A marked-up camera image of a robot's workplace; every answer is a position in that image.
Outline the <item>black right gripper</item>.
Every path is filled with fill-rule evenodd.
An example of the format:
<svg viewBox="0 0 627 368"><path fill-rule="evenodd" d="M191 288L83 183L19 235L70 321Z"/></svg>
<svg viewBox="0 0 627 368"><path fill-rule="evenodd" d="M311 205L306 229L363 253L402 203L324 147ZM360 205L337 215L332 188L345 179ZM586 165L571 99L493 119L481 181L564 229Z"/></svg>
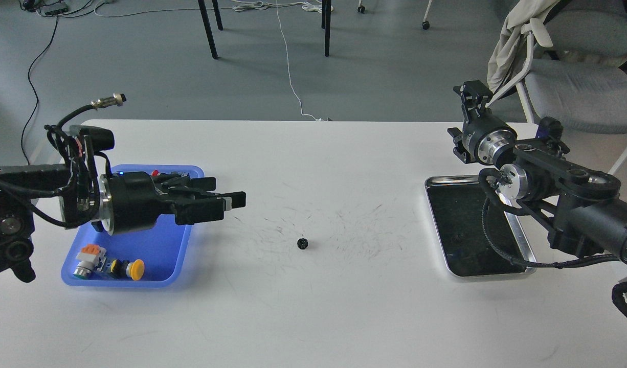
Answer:
<svg viewBox="0 0 627 368"><path fill-rule="evenodd" d="M467 81L452 88L461 99L464 131L457 127L447 129L455 145L454 155L465 165L480 163L501 167L514 160L513 148L518 135L503 120L491 114L486 107L494 93L481 81Z"/></svg>

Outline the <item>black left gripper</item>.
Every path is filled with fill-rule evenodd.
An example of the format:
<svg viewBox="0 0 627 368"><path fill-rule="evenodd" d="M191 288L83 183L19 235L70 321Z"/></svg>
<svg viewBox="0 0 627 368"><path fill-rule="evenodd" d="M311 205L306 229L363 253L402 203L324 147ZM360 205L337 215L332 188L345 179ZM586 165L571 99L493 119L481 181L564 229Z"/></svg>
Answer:
<svg viewBox="0 0 627 368"><path fill-rule="evenodd" d="M185 195L215 191L215 177L192 178L187 173L123 172L99 177L99 232L119 235L151 229L160 215L173 215L178 225L224 219L224 212L246 206L244 191L213 194L172 202L166 193Z"/></svg>

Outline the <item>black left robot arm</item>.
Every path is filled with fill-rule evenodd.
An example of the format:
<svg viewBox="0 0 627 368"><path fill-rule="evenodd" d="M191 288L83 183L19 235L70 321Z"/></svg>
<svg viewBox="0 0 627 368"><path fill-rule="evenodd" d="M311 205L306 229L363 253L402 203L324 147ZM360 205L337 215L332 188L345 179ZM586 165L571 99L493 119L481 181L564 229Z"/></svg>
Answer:
<svg viewBox="0 0 627 368"><path fill-rule="evenodd" d="M12 270L22 282L32 282L30 257L33 217L66 229L91 223L110 235L153 228L160 215L173 215L176 224L218 221L224 213L246 205L243 191L216 193L215 177L189 174L115 174L105 159L98 174L95 158L115 146L111 130L73 125L76 116L110 106L122 106L124 94L96 99L46 125L50 145L63 163L56 165L0 166L0 273Z"/></svg>

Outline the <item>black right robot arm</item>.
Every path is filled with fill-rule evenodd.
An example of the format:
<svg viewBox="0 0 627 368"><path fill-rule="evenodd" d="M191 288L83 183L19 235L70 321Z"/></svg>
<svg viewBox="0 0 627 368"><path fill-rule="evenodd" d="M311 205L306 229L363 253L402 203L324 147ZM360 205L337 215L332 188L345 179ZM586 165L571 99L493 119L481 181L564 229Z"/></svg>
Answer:
<svg viewBox="0 0 627 368"><path fill-rule="evenodd" d="M480 81L454 86L461 99L463 129L449 128L454 155L466 165L484 165L478 175L490 207L533 217L548 233L552 249L574 260L538 263L489 245L513 265L531 268L579 268L619 261L627 266L627 202L620 200L620 180L567 161L562 125L546 117L533 139L520 140L514 129L486 105L494 95ZM627 318L627 278L611 290L613 305Z"/></svg>

